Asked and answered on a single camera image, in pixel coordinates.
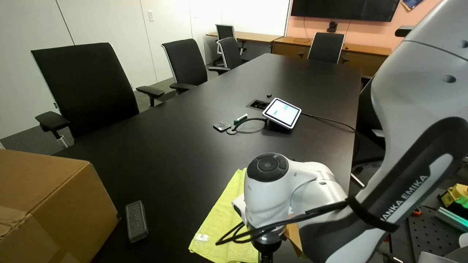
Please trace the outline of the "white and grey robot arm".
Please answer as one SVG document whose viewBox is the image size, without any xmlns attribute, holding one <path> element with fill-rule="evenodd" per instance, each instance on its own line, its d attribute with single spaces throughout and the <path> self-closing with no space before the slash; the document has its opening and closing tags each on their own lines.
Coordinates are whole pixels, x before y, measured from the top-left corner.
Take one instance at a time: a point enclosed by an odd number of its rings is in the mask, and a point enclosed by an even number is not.
<svg viewBox="0 0 468 263">
<path fill-rule="evenodd" d="M 291 223 L 311 263 L 367 263 L 383 236 L 457 169 L 468 152 L 468 0 L 441 0 L 368 83 L 383 156 L 352 194 L 330 168 L 256 156 L 232 200 L 237 242 L 276 250 Z"/>
</svg>

